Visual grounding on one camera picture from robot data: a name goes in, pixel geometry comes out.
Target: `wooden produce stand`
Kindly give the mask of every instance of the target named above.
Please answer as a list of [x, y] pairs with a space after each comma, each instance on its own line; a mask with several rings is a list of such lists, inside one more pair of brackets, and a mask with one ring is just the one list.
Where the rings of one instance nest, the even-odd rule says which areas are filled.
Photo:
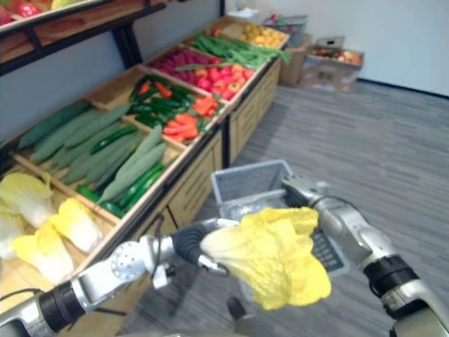
[[[160, 75], [171, 83], [188, 89], [196, 97], [211, 95], [187, 82], [147, 66], [174, 48], [179, 48], [179, 46], [176, 45], [163, 51], [143, 65], [130, 68], [82, 98], [102, 111], [110, 110], [128, 102], [128, 96], [135, 83], [142, 76], [148, 74]], [[191, 224], [212, 190], [211, 173], [223, 169], [236, 158], [271, 105], [276, 94], [280, 68], [280, 59], [267, 60], [255, 71], [254, 76], [245, 83], [245, 86], [234, 96], [232, 101], [223, 100], [221, 102], [220, 113], [214, 116], [204, 132], [189, 144], [178, 143], [164, 136], [163, 141], [168, 150], [164, 155], [163, 162], [168, 163], [174, 158], [175, 161], [122, 219], [99, 208], [78, 194], [75, 189], [80, 182], [65, 185], [60, 180], [64, 171], [53, 174], [51, 186], [55, 193], [55, 206], [67, 197], [76, 197], [93, 210], [96, 222], [104, 233], [102, 242], [88, 255], [82, 254], [76, 247], [65, 241], [66, 247], [76, 262], [74, 274], [109, 256], [121, 242], [137, 240], [144, 234], [153, 233], [154, 229], [149, 228], [149, 225], [159, 213], [165, 216], [164, 234]], [[152, 128], [136, 121], [133, 115], [122, 117], [121, 123], [137, 126], [139, 132], [144, 136], [152, 132]], [[14, 148], [14, 143], [19, 137], [20, 135], [9, 146]], [[26, 150], [11, 152], [10, 157], [14, 163], [13, 170], [42, 176], [51, 167], [51, 159], [40, 165], [34, 165], [29, 160], [29, 155], [29, 151]], [[104, 304], [104, 308], [122, 312], [123, 315], [90, 313], [82, 317], [70, 329], [65, 329], [61, 336], [85, 336], [87, 334], [113, 336], [126, 318], [125, 314], [131, 311], [149, 285], [149, 278], [145, 277], [140, 282], [134, 282]], [[52, 285], [34, 267], [22, 261], [3, 262], [0, 279], [2, 293], [25, 287], [36, 287], [47, 291], [52, 288]], [[28, 297], [29, 294], [12, 297], [1, 303], [0, 310], [3, 312]]]

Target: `red vegetable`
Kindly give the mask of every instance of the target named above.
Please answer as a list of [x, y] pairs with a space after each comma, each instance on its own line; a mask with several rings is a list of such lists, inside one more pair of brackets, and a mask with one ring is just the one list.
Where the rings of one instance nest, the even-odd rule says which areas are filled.
[[30, 2], [24, 2], [19, 6], [18, 15], [24, 18], [29, 18], [30, 16], [42, 13], [39, 8]]
[[169, 99], [173, 95], [171, 90], [167, 89], [161, 82], [156, 82], [154, 85], [156, 86], [162, 97]]
[[0, 5], [0, 25], [4, 25], [5, 23], [10, 23], [13, 19], [11, 15], [9, 15], [8, 11]]

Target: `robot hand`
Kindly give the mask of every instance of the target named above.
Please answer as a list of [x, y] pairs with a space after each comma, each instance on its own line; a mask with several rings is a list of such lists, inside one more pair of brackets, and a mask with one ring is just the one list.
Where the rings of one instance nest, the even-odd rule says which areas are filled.
[[162, 237], [159, 232], [158, 237], [145, 235], [139, 242], [124, 242], [108, 259], [90, 266], [48, 293], [35, 295], [1, 314], [0, 336], [54, 336], [146, 272], [152, 276], [153, 285], [160, 288], [168, 283], [167, 260], [174, 255], [208, 272], [227, 276], [227, 269], [204, 254], [199, 244], [209, 232], [238, 224], [214, 218], [171, 235]]
[[283, 180], [291, 206], [309, 206], [319, 225], [370, 281], [387, 314], [397, 319], [391, 336], [449, 337], [449, 308], [441, 297], [399, 256], [387, 236], [370, 225], [350, 202], [305, 180]]

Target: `carrot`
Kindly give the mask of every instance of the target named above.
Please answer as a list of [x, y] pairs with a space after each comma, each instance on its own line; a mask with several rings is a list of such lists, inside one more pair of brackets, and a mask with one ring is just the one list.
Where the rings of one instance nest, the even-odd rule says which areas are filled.
[[188, 131], [188, 130], [196, 130], [196, 126], [192, 124], [178, 126], [177, 128], [165, 128], [163, 130], [163, 134], [167, 136], [175, 136], [180, 135], [181, 133]]
[[167, 126], [169, 128], [179, 128], [180, 126], [182, 126], [182, 124], [178, 123], [177, 121], [168, 121]]
[[171, 96], [173, 95], [171, 90], [167, 89], [161, 82], [156, 82], [154, 85], [156, 86], [161, 96], [164, 97], [165, 99], [170, 99]]
[[177, 114], [175, 117], [177, 123], [182, 125], [194, 124], [198, 123], [195, 117], [190, 114]]

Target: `red pepper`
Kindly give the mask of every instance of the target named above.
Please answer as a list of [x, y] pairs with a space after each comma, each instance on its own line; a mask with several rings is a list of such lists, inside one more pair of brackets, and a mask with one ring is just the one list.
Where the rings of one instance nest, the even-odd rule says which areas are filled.
[[156, 82], [154, 85], [156, 86], [161, 96], [164, 97], [165, 99], [170, 99], [171, 96], [173, 95], [171, 90], [167, 89], [161, 82]]
[[142, 95], [143, 93], [146, 93], [147, 91], [149, 91], [152, 88], [152, 86], [150, 86], [147, 82], [145, 82], [139, 90], [138, 95]]

